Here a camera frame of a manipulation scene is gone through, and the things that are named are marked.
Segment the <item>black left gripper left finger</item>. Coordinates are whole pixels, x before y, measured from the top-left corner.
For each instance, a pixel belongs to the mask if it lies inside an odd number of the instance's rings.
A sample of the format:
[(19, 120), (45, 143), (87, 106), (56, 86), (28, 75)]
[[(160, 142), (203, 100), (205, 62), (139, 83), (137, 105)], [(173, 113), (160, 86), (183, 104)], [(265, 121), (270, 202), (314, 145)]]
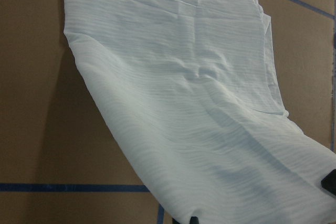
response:
[(190, 224), (199, 224), (199, 219), (197, 216), (191, 216)]

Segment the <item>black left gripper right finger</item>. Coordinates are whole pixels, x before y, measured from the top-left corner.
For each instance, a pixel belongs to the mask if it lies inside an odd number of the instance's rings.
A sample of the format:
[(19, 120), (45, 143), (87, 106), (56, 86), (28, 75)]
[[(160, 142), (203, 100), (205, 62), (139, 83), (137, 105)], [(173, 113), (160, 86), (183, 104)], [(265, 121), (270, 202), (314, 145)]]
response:
[(336, 169), (322, 179), (321, 186), (325, 190), (336, 190)]

